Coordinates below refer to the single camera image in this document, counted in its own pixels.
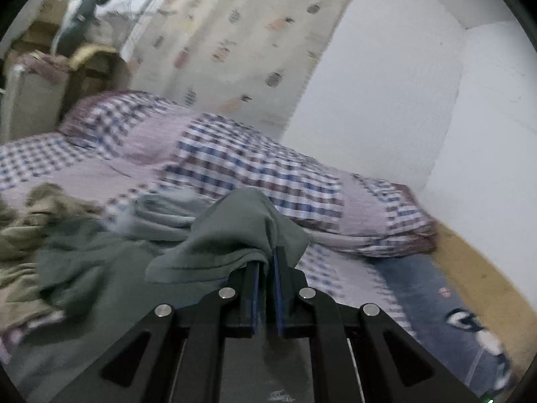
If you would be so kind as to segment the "grey-green garment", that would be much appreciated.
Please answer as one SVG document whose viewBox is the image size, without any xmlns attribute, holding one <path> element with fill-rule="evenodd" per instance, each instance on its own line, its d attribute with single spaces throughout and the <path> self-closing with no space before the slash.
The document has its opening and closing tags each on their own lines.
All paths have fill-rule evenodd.
<svg viewBox="0 0 537 403">
<path fill-rule="evenodd" d="M 27 401 L 48 402 L 156 306 L 194 304 L 248 262 L 270 264 L 278 247 L 294 265 L 308 236 L 250 187 L 214 202 L 180 243 L 130 239 L 93 218 L 68 219 L 36 252 L 39 295 L 65 317 L 22 338 L 8 376 Z"/>
</svg>

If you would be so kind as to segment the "beige garment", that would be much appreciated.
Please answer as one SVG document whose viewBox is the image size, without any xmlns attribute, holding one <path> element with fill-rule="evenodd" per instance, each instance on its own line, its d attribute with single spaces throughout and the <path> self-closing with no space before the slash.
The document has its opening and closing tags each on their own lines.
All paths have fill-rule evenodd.
<svg viewBox="0 0 537 403">
<path fill-rule="evenodd" d="M 17 211 L 1 202 L 1 332 L 43 317 L 58 317 L 57 308 L 38 293 L 36 251 L 48 230 L 71 217 L 97 217 L 102 208 L 93 201 L 68 195 L 59 185 L 43 183 L 27 194 Z"/>
</svg>

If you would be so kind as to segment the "blue patterned blanket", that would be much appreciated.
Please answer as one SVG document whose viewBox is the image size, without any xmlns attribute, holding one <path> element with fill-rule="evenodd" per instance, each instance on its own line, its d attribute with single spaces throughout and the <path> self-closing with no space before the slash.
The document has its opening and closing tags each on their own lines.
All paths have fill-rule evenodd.
<svg viewBox="0 0 537 403">
<path fill-rule="evenodd" d="M 371 260 L 400 308 L 409 333 L 474 394 L 486 400 L 510 387 L 512 367 L 501 343 L 461 299 L 428 255 Z"/>
</svg>

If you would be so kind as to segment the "brown cardboard box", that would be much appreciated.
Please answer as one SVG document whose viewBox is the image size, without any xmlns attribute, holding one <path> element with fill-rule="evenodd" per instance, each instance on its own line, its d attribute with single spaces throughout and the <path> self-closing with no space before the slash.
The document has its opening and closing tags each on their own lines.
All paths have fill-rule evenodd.
<svg viewBox="0 0 537 403">
<path fill-rule="evenodd" d="M 29 26 L 10 41 L 9 50 L 48 53 L 62 24 L 69 0 L 43 0 Z"/>
</svg>

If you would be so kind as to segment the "checked purple rolled quilt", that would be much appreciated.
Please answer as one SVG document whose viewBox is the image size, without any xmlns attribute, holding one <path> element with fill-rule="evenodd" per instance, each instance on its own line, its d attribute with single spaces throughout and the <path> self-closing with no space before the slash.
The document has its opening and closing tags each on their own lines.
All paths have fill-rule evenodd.
<svg viewBox="0 0 537 403">
<path fill-rule="evenodd" d="M 127 175 L 152 169 L 159 182 L 211 199 L 257 188 L 329 249 L 390 258 L 437 245 L 434 219 L 407 186 L 325 166 L 252 127 L 163 97 L 90 96 L 64 115 L 59 131 Z"/>
</svg>

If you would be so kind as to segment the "checked purple bed sheet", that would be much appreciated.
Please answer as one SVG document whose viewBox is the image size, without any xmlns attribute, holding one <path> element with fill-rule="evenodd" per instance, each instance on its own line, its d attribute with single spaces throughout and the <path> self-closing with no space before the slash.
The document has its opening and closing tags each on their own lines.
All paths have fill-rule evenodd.
<svg viewBox="0 0 537 403">
<path fill-rule="evenodd" d="M 78 163 L 72 164 L 69 167 L 42 176 L 37 173 L 36 158 L 34 156 L 30 156 L 29 158 L 24 159 L 23 168 L 24 177 L 18 180 L 14 186 L 8 187 L 6 193 L 1 197 L 1 202 L 5 201 L 9 207 L 19 211 L 25 206 L 27 194 L 33 187 L 39 186 L 43 183 L 56 184 L 61 186 L 68 195 L 93 201 L 99 205 L 102 208 L 101 214 L 97 217 L 87 218 L 96 219 L 104 225 L 110 224 L 114 220 L 115 215 L 121 209 L 126 207 L 127 204 L 119 205 L 117 203 L 117 199 L 124 195 L 128 186 L 133 184 L 133 179 L 131 177 L 120 174 L 119 171 L 115 170 L 115 168 L 97 158 L 84 158 Z M 173 187 L 176 186 L 161 187 L 155 192 L 149 192 L 146 194 L 156 193 L 165 188 Z M 308 236 L 309 245 L 309 243 L 314 242 L 314 240 L 306 230 L 304 231 Z M 54 325 L 61 322 L 65 317 L 65 313 L 59 308 L 57 309 L 61 313 L 61 315 L 58 317 L 49 316 L 34 319 L 24 326 L 8 331 L 5 334 L 1 332 L 2 363 L 8 364 L 12 358 L 14 349 L 19 345 L 22 338 L 30 331 L 38 329 L 42 326 Z"/>
</svg>

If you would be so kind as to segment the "pineapple print curtain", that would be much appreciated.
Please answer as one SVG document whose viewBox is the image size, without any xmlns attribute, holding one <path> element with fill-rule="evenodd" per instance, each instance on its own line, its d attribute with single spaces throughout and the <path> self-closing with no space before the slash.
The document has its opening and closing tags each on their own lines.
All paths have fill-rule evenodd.
<svg viewBox="0 0 537 403">
<path fill-rule="evenodd" d="M 164 0 L 130 85 L 280 138 L 352 0 Z"/>
</svg>

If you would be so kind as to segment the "green white plush toy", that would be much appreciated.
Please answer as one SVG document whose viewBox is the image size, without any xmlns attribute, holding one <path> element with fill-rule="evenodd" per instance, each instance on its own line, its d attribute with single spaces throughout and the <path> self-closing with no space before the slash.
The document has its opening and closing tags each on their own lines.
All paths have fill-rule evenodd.
<svg viewBox="0 0 537 403">
<path fill-rule="evenodd" d="M 56 32 L 50 54 L 71 57 L 78 46 L 85 42 L 90 24 L 95 20 L 96 8 L 110 0 L 79 0 L 74 10 L 65 13 L 61 27 Z"/>
</svg>

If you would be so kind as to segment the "light grey hooded garment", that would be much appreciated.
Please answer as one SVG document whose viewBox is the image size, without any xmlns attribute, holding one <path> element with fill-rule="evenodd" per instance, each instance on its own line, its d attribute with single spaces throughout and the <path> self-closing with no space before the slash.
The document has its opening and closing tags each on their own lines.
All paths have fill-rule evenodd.
<svg viewBox="0 0 537 403">
<path fill-rule="evenodd" d="M 109 229 L 121 236 L 155 243 L 185 241 L 196 219 L 213 201 L 190 187 L 141 195 L 121 209 Z"/>
</svg>

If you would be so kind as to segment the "black metal rack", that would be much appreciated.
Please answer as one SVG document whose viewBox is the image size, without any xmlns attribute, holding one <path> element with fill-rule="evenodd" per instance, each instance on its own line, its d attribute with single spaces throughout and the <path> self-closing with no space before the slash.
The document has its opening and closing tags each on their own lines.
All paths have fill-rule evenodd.
<svg viewBox="0 0 537 403">
<path fill-rule="evenodd" d="M 97 10 L 97 18 L 112 28 L 112 42 L 119 52 L 133 46 L 163 0 L 109 0 Z"/>
</svg>

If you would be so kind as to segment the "wooden bed frame edge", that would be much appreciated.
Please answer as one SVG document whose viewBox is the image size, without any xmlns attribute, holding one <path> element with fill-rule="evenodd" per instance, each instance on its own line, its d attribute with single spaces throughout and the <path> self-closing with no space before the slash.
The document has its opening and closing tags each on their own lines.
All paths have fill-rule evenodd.
<svg viewBox="0 0 537 403">
<path fill-rule="evenodd" d="M 455 232 L 437 224 L 433 260 L 482 324 L 501 339 L 514 376 L 523 377 L 536 354 L 536 312 L 504 274 Z"/>
</svg>

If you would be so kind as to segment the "white suitcase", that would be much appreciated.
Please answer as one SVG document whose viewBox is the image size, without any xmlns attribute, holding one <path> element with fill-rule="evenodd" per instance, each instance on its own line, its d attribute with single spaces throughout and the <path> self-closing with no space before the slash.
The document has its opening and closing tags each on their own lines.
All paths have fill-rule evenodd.
<svg viewBox="0 0 537 403">
<path fill-rule="evenodd" d="M 32 52 L 14 62 L 1 104 L 1 142 L 50 133 L 59 121 L 69 65 L 63 56 Z"/>
</svg>

